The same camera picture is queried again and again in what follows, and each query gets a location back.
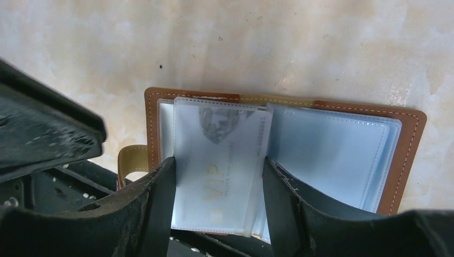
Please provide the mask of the brown leather card holder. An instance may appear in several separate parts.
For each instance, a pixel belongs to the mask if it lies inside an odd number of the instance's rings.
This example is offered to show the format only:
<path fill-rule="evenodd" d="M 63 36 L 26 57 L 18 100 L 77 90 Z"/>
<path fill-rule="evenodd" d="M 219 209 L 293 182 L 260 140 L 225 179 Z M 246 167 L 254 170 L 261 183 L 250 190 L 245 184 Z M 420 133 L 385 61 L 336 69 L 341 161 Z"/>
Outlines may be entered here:
<path fill-rule="evenodd" d="M 383 216 L 399 209 L 427 120 L 421 111 L 398 107 L 151 87 L 145 91 L 148 142 L 119 152 L 119 188 L 128 174 L 149 172 L 174 157 L 177 97 L 267 108 L 273 118 L 265 159 L 327 196 Z M 270 241 L 267 222 L 261 178 L 250 236 Z"/>

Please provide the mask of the white VIP credit card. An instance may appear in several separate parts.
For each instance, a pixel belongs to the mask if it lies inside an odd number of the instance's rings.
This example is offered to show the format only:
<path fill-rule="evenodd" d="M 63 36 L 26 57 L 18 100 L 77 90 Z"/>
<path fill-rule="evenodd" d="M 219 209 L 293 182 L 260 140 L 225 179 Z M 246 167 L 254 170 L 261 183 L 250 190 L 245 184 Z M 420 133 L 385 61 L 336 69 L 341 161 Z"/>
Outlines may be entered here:
<path fill-rule="evenodd" d="M 272 118 L 257 105 L 174 100 L 174 229 L 252 234 Z"/>

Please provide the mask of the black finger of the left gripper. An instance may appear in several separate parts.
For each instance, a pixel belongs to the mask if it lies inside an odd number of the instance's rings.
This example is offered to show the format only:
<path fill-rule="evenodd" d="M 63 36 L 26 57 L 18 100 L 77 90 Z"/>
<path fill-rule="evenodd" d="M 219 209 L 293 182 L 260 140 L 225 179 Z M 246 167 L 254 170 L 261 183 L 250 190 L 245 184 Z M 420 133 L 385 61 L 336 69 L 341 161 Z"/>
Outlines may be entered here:
<path fill-rule="evenodd" d="M 1 60 L 1 182 L 99 157 L 103 119 Z"/>

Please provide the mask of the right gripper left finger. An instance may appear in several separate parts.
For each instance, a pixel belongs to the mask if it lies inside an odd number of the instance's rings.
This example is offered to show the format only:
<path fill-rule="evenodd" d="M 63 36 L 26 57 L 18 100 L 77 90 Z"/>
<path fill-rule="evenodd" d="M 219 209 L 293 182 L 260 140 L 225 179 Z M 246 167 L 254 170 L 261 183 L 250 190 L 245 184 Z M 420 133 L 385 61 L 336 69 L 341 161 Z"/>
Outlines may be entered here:
<path fill-rule="evenodd" d="M 176 161 L 76 211 L 1 208 L 1 256 L 166 256 Z"/>

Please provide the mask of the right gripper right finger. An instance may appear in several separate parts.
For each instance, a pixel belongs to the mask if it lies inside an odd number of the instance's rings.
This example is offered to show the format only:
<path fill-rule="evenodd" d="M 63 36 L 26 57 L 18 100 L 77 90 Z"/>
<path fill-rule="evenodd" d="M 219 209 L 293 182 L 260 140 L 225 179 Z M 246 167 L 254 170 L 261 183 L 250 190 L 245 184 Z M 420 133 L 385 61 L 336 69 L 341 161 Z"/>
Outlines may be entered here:
<path fill-rule="evenodd" d="M 275 256 L 453 256 L 453 211 L 383 216 L 344 204 L 266 158 L 263 191 Z"/>

